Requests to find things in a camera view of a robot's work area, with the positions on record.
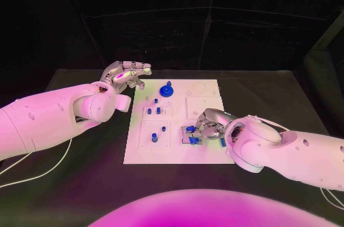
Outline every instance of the blue object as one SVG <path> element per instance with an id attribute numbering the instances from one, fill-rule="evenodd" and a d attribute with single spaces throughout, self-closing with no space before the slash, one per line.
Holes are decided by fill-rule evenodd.
<path id="1" fill-rule="evenodd" d="M 223 147 L 226 147 L 226 140 L 224 140 L 224 138 L 221 138 L 221 145 L 223 145 Z"/>
<path id="2" fill-rule="evenodd" d="M 158 136 L 156 136 L 156 133 L 152 134 L 152 142 L 153 142 L 153 143 L 158 142 Z"/>
<path id="3" fill-rule="evenodd" d="M 187 127 L 187 129 L 185 129 L 185 130 L 187 130 L 187 132 L 188 132 L 188 131 L 192 131 L 192 132 L 195 132 L 195 126 L 190 126 L 190 127 Z"/>
<path id="4" fill-rule="evenodd" d="M 188 137 L 190 144 L 194 145 L 200 142 L 200 138 Z"/>
<path id="5" fill-rule="evenodd" d="M 168 85 L 165 85 L 162 88 L 161 88 L 161 95 L 164 97 L 171 97 L 174 95 L 174 88 L 171 86 L 171 81 L 168 82 Z"/>

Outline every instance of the table surface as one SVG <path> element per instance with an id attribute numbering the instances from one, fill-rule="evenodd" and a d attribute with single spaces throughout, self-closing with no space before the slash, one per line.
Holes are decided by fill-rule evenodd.
<path id="1" fill-rule="evenodd" d="M 103 70 L 57 70 L 46 90 L 97 81 Z M 153 71 L 145 78 L 217 79 L 224 109 L 237 117 L 263 117 L 292 130 L 327 134 L 291 71 Z M 135 89 L 123 94 L 133 98 Z M 286 179 L 268 167 L 259 174 L 234 164 L 125 165 L 130 113 L 72 140 L 70 153 L 44 177 L 0 189 L 0 223 L 7 226 L 87 226 L 132 201 L 181 189 L 223 189 L 278 200 L 344 224 L 317 187 Z M 68 142 L 35 152 L 0 177 L 0 185 L 31 178 L 59 161 Z M 5 169 L 19 157 L 5 161 Z"/>

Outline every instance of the white panel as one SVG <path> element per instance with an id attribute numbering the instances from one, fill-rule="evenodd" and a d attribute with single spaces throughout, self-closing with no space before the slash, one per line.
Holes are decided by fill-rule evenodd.
<path id="1" fill-rule="evenodd" d="M 136 88 L 135 91 L 125 164 L 233 164 L 220 140 L 203 140 L 201 145 L 182 144 L 181 128 L 195 125 L 204 109 L 224 110 L 217 80 L 143 81 L 145 90 Z M 172 82 L 174 95 L 162 97 L 159 89 L 168 81 Z M 162 109 L 161 115 L 156 114 L 158 107 Z M 158 134 L 156 143 L 152 142 L 152 133 Z"/>

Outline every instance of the pink blurred object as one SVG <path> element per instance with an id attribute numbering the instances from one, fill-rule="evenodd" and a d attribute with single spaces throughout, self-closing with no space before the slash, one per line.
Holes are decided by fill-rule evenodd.
<path id="1" fill-rule="evenodd" d="M 224 190 L 179 190 L 132 202 L 90 227 L 337 227 L 268 198 Z"/>

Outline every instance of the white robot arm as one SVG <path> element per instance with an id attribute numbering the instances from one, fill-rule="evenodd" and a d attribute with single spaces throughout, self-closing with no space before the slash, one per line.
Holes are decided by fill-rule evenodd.
<path id="1" fill-rule="evenodd" d="M 16 100 L 0 109 L 0 160 L 54 147 L 106 122 L 114 110 L 127 112 L 127 85 L 145 83 L 151 64 L 114 62 L 100 81 L 81 84 Z"/>
<path id="2" fill-rule="evenodd" d="M 249 115 L 237 118 L 217 109 L 205 109 L 188 136 L 226 139 L 226 154 L 247 171 L 265 166 L 286 178 L 317 187 L 344 191 L 344 140 L 289 131 L 279 133 L 276 123 Z"/>

